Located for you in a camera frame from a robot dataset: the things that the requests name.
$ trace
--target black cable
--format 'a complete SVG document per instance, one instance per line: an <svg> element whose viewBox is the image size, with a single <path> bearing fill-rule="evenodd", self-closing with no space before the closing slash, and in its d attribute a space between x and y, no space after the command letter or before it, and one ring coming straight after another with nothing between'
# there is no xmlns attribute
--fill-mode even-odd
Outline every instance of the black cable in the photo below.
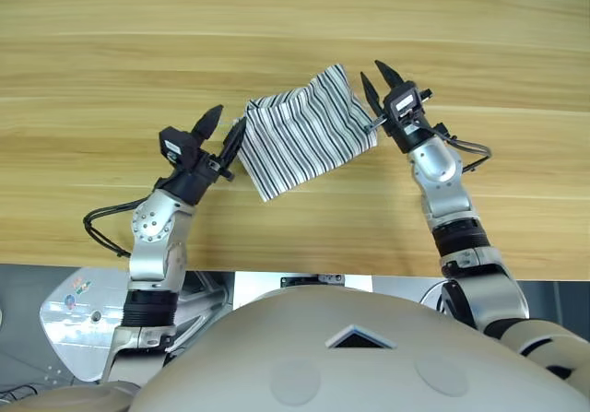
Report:
<svg viewBox="0 0 590 412"><path fill-rule="evenodd" d="M470 154L476 154L478 156L481 156L481 159L469 163L463 168L464 174L466 172L474 171L478 166L481 166L482 163L491 159L491 149L489 147L486 147L485 145L481 145L480 143L468 142L466 140L460 140L455 135L450 137L446 134L441 133L440 131L437 131L434 128L430 128L428 126L420 124L418 120L414 121L414 125L418 128L425 129L434 135L437 135L452 147L455 147L461 151L468 152Z"/></svg>
<svg viewBox="0 0 590 412"><path fill-rule="evenodd" d="M139 200L134 200L133 202L122 203L120 205L115 206L100 207L98 209L94 209L93 211L88 212L84 216L84 218L82 218L82 223L84 224L84 229L86 230L86 233L90 236L92 240L94 240L100 246L107 248L110 251L113 251L117 254L118 257L130 257L131 253L119 246L111 239L109 239L102 232L94 228L92 226L92 222L97 218L111 216L113 214L118 214L120 212L126 212L135 209L136 207L144 203L146 200L148 200L148 198L144 197L140 198Z"/></svg>
<svg viewBox="0 0 590 412"><path fill-rule="evenodd" d="M0 398L0 400L4 400L8 395L12 396L12 401L18 401L18 399L15 397L15 395L12 392L7 392L6 394L2 395L2 398Z"/></svg>
<svg viewBox="0 0 590 412"><path fill-rule="evenodd" d="M0 399L3 399L4 400L8 395L10 395L10 396L12 396L12 400L13 401L18 401L18 398L15 395L15 392L18 391L18 390L20 390L20 389L22 389L23 387L29 388L31 391L33 391L33 393L35 395L39 394L39 391L37 391L37 389L35 389L30 384L21 384L20 386L13 387L12 389L7 389L5 391L0 391L0 394L2 395L2 397Z"/></svg>

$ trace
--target metal plate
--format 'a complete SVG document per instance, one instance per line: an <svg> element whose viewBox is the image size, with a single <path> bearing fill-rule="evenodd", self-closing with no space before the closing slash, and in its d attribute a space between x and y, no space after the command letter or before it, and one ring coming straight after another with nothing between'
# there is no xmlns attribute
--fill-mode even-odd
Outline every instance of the metal plate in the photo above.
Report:
<svg viewBox="0 0 590 412"><path fill-rule="evenodd" d="M79 380L101 377L126 294L127 273L86 267L67 278L41 306L43 331Z"/></svg>

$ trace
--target black and white striped fabric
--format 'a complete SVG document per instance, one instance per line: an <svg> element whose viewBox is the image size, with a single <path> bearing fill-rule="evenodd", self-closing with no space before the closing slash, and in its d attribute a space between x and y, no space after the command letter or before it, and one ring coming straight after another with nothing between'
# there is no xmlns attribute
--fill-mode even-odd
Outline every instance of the black and white striped fabric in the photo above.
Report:
<svg viewBox="0 0 590 412"><path fill-rule="evenodd" d="M238 154L266 202L377 146L371 117L360 106L342 65L304 88L251 100Z"/></svg>

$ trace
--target white cable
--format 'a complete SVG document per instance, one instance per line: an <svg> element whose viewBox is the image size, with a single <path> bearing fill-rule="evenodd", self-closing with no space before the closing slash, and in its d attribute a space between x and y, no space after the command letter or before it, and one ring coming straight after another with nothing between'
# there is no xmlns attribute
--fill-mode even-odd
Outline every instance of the white cable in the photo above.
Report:
<svg viewBox="0 0 590 412"><path fill-rule="evenodd" d="M434 291L436 290L439 286L442 286L444 283L446 283L446 280L441 280L441 281L437 281L436 283L434 283L432 286L430 286L428 288L428 290L424 293L424 295L422 296L422 298L420 299L420 304L424 304L424 301L428 298L428 296Z"/></svg>

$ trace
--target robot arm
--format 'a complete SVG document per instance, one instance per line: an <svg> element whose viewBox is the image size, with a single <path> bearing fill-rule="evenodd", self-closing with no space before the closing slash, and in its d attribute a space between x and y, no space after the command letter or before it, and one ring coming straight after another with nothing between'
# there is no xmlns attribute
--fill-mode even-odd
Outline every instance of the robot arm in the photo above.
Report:
<svg viewBox="0 0 590 412"><path fill-rule="evenodd" d="M390 87L380 104L369 79L361 73L367 101L378 116L366 131L382 125L407 154L422 193L422 209L441 255L442 302L452 316L552 371L590 397L590 345L551 322L529 320L525 296L490 245L468 192L463 172L491 157L488 148L450 137L443 124L431 127L422 103L431 91L419 92L388 65L376 61ZM482 159L464 166L453 147Z"/></svg>
<svg viewBox="0 0 590 412"><path fill-rule="evenodd" d="M143 385L162 368L176 335L174 314L186 270L186 243L195 207L240 149L245 120L230 131L218 156L201 149L217 127L222 107L209 110L191 133L168 127L159 134L160 151L174 171L159 179L133 215L134 248L124 316L112 338L102 376Z"/></svg>

